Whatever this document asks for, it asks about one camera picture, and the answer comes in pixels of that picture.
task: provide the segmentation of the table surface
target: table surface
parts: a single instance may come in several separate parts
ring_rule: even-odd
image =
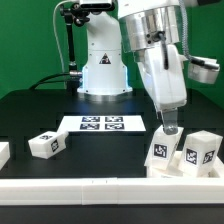
[[[45,160],[31,155],[28,140],[46,131],[57,131],[63,116],[141,115],[145,132],[70,133],[66,149]],[[187,134],[206,130],[224,136],[224,110],[194,90],[179,108],[178,124]],[[18,90],[0,100],[0,141],[10,143],[11,158],[0,178],[145,177],[144,161],[154,131],[160,126],[154,105],[144,90],[134,90],[125,100],[95,103],[64,90]],[[224,158],[224,143],[219,151]],[[37,206],[1,207],[0,217],[13,212],[5,223],[16,223],[26,213],[27,223],[64,223],[60,214],[77,223],[214,223],[224,218],[224,205],[133,205],[133,206]]]

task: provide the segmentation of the white block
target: white block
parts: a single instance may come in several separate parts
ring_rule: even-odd
[[[29,146],[32,156],[48,159],[66,148],[65,138],[68,132],[45,132],[31,140]]]
[[[0,170],[10,158],[9,143],[0,142]]]
[[[166,135],[163,126],[160,126],[154,133],[145,166],[166,170],[173,158],[182,132],[183,128],[178,127],[177,134]]]
[[[82,203],[88,204],[117,204],[117,178],[89,179],[83,183]]]
[[[213,168],[222,138],[207,131],[188,135],[178,169],[197,177],[209,173]]]

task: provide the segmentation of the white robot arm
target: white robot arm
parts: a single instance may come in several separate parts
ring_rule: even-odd
[[[180,41],[177,13],[182,10],[182,16],[186,17],[185,5],[197,6],[214,2],[217,1],[118,0],[124,49],[126,52],[134,52],[145,89],[152,98],[164,132],[168,135],[177,133],[177,108],[186,103],[183,58],[174,45]],[[184,51],[192,63],[211,70],[219,69],[216,64],[190,56],[187,47]]]

